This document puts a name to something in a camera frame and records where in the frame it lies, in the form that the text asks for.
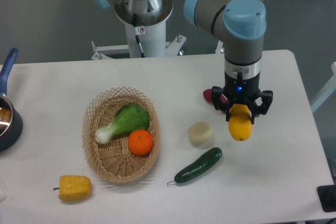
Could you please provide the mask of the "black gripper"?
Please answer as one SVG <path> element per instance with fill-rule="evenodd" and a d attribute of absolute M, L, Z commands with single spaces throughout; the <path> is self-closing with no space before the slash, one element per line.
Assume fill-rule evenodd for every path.
<path fill-rule="evenodd" d="M 260 74 L 250 79 L 238 80 L 225 73 L 225 86 L 223 88 L 213 86 L 211 99 L 216 110 L 226 115 L 226 121 L 230 119 L 230 110 L 234 104 L 247 105 L 251 112 L 251 123 L 255 118 L 266 115 L 272 102 L 273 91 L 259 89 Z"/>

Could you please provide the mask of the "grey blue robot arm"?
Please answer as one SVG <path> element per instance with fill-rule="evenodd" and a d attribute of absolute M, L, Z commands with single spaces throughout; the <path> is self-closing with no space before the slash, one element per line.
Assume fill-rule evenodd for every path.
<path fill-rule="evenodd" d="M 166 55 L 165 27 L 172 0 L 94 0 L 102 8 L 114 7 L 125 24 L 130 56 Z M 233 116 L 235 104 L 246 105 L 251 117 L 265 115 L 273 92 L 259 89 L 261 56 L 266 31 L 266 0 L 185 0 L 185 18 L 223 43 L 225 85 L 213 87 L 214 108 Z"/>

